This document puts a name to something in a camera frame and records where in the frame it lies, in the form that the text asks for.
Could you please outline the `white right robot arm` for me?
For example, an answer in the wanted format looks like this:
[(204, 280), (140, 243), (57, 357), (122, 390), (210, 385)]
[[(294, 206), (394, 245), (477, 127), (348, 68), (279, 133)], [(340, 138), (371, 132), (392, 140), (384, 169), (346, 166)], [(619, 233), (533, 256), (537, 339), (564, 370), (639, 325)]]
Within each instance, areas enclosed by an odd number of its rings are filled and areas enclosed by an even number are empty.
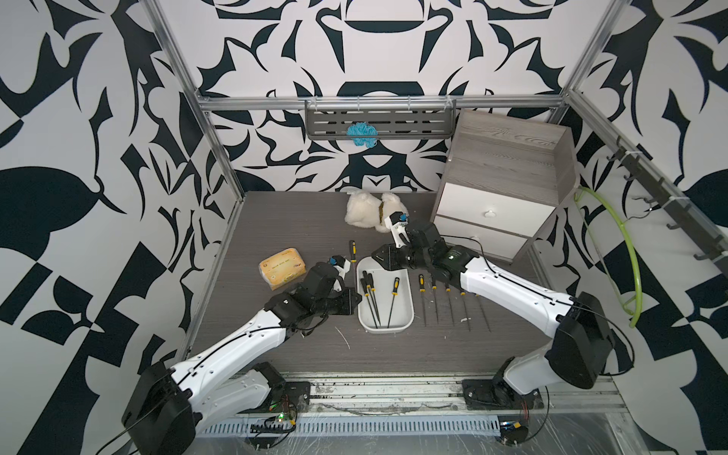
[(394, 240), (373, 253), (388, 271), (425, 269), (432, 278), (493, 301), (540, 329), (550, 341), (525, 356), (508, 358), (487, 381), (480, 406), (519, 407), (534, 392), (557, 383), (589, 390), (602, 375), (615, 346), (600, 301), (582, 293), (560, 293), (491, 264), (466, 246), (450, 245), (430, 222), (411, 221), (403, 212), (385, 220)]

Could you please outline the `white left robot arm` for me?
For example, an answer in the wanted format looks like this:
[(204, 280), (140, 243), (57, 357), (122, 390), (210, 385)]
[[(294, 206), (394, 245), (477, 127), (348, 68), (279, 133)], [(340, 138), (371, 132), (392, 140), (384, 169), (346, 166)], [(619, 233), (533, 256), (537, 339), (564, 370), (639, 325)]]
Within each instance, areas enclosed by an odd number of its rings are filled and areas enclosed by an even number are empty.
[(172, 367), (149, 366), (121, 417), (136, 451), (182, 454), (202, 430), (276, 400), (284, 379), (259, 357), (293, 335), (311, 335), (331, 316), (354, 314), (361, 297), (345, 284), (350, 269), (340, 255), (319, 262), (212, 347)]

